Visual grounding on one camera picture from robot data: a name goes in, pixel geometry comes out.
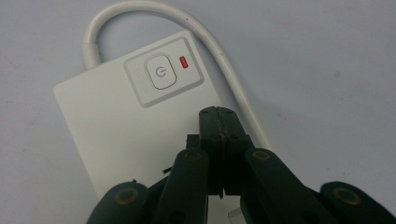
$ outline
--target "red indicator light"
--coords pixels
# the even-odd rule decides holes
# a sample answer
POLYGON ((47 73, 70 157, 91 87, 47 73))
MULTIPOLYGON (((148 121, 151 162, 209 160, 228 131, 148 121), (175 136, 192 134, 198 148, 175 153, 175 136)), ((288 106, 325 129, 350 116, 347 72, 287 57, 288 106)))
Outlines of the red indicator light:
POLYGON ((189 67, 189 65, 187 64, 187 60, 184 56, 180 57, 180 62, 181 62, 181 66, 183 66, 183 68, 189 67))

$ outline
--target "power button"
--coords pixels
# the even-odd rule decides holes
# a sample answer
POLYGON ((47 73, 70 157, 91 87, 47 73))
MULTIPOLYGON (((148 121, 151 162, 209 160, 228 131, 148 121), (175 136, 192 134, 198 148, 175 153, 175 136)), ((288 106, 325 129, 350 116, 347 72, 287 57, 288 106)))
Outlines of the power button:
POLYGON ((146 63, 154 87, 166 89, 176 83, 176 74, 166 56, 157 56, 146 63))

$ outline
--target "white cable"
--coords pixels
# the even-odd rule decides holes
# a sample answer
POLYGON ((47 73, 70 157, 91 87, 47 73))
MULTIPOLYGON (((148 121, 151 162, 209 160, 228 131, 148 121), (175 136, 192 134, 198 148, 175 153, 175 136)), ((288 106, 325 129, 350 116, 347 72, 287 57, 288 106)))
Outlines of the white cable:
POLYGON ((249 126, 255 133, 260 147, 271 149, 264 132, 262 131, 262 127, 257 120, 256 114, 253 111, 251 103, 247 98, 239 82, 239 79, 233 70, 233 67, 230 64, 230 61, 221 49, 221 46, 213 37, 213 35, 210 34, 209 31, 200 22, 198 22, 198 20, 196 20, 186 11, 169 6, 165 3, 154 1, 121 2, 105 8, 93 18, 84 36, 82 54, 85 67, 87 69, 91 69, 101 63, 98 46, 96 45, 96 37, 101 27, 111 18, 120 15, 121 13, 132 11, 149 11, 169 16, 172 19, 184 24, 197 37, 199 37, 212 53, 222 73, 230 84, 236 101, 241 107, 241 110, 247 119, 249 126))

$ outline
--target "white power strip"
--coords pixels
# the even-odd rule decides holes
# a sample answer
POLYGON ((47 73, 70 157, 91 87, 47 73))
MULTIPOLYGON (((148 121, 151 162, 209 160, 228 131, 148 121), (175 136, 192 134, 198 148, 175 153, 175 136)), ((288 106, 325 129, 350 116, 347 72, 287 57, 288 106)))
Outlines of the white power strip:
MULTIPOLYGON (((189 31, 100 64, 54 92, 99 198, 121 182, 161 180, 187 134, 198 133, 198 112, 221 105, 189 31)), ((239 206, 213 200, 209 219, 221 223, 239 206)))

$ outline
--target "button panel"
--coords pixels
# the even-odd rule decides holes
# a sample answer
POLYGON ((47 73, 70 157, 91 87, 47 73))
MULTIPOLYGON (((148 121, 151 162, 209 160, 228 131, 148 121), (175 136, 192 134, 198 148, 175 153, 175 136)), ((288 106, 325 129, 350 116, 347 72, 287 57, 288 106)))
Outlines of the button panel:
POLYGON ((156 89, 163 90, 176 83, 175 71, 166 56, 161 55, 149 59, 146 67, 156 89))

